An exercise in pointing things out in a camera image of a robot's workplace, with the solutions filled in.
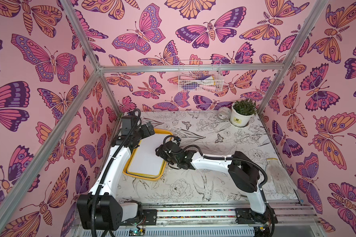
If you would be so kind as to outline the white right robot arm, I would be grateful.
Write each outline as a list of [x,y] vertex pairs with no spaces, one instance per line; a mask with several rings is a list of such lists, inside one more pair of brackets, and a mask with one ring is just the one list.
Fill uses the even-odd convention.
[[266,200],[263,186],[268,182],[265,170],[240,151],[232,155],[204,154],[197,145],[180,147],[181,139],[174,135],[164,138],[156,148],[156,156],[178,169],[207,169],[228,174],[234,185],[246,193],[250,209],[247,211],[255,223],[274,226],[276,214]]

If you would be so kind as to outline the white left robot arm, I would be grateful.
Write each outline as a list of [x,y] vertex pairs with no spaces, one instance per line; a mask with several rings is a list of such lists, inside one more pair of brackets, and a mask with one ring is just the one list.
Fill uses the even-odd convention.
[[114,236],[123,222],[139,223],[143,220],[142,205],[131,200],[122,204],[116,200],[118,184],[123,170],[132,153],[142,139],[154,135],[154,128],[141,123],[140,109],[134,109],[121,118],[119,134],[112,140],[108,158],[103,170],[88,194],[80,195],[77,201],[78,213],[85,230],[93,237],[102,230],[103,235]]

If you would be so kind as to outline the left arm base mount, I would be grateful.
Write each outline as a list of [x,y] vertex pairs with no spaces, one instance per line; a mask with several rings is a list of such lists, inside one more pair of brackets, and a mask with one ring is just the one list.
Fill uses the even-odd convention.
[[119,221],[120,226],[155,226],[157,224],[157,210],[144,209],[133,218],[127,218],[122,214],[118,215],[116,220]]

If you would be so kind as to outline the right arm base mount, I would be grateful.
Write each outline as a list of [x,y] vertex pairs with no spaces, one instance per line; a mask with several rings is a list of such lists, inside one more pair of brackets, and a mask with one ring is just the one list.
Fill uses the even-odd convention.
[[268,226],[272,223],[278,223],[276,214],[271,208],[268,207],[266,208],[264,214],[255,212],[250,208],[236,208],[235,216],[235,222],[237,224],[254,224],[260,226]]

